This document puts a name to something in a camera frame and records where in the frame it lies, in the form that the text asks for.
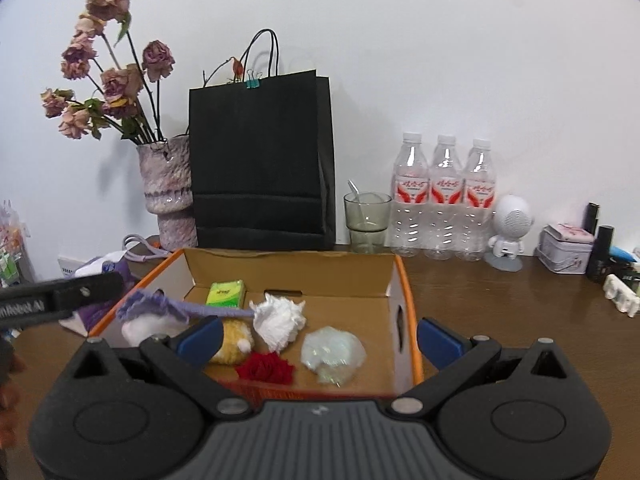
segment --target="black cosmetic bottle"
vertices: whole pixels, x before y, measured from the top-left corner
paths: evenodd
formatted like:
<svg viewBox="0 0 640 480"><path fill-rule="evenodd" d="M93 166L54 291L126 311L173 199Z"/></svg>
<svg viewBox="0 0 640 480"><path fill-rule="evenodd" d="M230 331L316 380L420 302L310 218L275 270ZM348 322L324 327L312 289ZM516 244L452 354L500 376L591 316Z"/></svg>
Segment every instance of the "black cosmetic bottle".
<svg viewBox="0 0 640 480"><path fill-rule="evenodd" d="M592 282L603 283L609 273L610 264L612 263L609 257L612 240L613 227L601 225L587 263L586 275Z"/></svg>

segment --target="pink tin box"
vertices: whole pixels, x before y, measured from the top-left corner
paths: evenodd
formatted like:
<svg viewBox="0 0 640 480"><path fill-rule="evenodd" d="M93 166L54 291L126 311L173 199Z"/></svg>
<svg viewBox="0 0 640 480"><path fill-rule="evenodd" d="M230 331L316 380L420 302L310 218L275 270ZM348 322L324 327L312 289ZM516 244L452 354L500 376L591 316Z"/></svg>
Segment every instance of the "pink tin box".
<svg viewBox="0 0 640 480"><path fill-rule="evenodd" d="M593 235L567 224L549 224L540 233L535 254L557 274L584 274L593 247Z"/></svg>

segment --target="electrical outlet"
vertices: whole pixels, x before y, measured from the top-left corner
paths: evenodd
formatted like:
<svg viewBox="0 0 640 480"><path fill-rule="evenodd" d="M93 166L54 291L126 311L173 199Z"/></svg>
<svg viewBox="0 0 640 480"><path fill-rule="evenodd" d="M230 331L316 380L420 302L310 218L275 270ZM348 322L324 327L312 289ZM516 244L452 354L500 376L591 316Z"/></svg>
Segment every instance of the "electrical outlet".
<svg viewBox="0 0 640 480"><path fill-rule="evenodd" d="M83 262L82 260L65 258L64 256L60 256L58 258L58 264L60 265L60 270L62 270L62 274L64 276L71 276L74 271L82 267L84 263L85 262Z"/></svg>

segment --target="yellow plush toy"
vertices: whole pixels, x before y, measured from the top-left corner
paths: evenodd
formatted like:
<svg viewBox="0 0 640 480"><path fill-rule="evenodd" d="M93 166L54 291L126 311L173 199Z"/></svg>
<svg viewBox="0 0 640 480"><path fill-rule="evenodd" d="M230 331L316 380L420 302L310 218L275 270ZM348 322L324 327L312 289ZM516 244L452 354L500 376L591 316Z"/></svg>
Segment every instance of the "yellow plush toy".
<svg viewBox="0 0 640 480"><path fill-rule="evenodd" d="M218 365L239 365L251 353L254 338L251 329L240 319L222 320L225 336L218 353L211 358L211 363Z"/></svg>

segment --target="water bottle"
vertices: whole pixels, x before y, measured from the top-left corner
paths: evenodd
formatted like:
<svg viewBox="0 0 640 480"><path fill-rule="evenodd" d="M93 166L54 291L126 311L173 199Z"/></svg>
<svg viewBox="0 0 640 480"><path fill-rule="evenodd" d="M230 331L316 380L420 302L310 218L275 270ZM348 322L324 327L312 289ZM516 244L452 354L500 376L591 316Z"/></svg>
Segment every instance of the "water bottle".
<svg viewBox="0 0 640 480"><path fill-rule="evenodd" d="M420 226L429 199L429 164L420 148L421 134L404 134L391 182L391 250L401 256L420 251Z"/></svg>
<svg viewBox="0 0 640 480"><path fill-rule="evenodd" d="M429 170L431 197L426 208L424 253L434 260L447 260L454 253L454 231L463 180L456 155L456 137L438 136Z"/></svg>
<svg viewBox="0 0 640 480"><path fill-rule="evenodd" d="M474 262L482 258L486 249L494 204L495 170L488 140L474 139L463 177L465 192L459 211L460 237L456 256Z"/></svg>

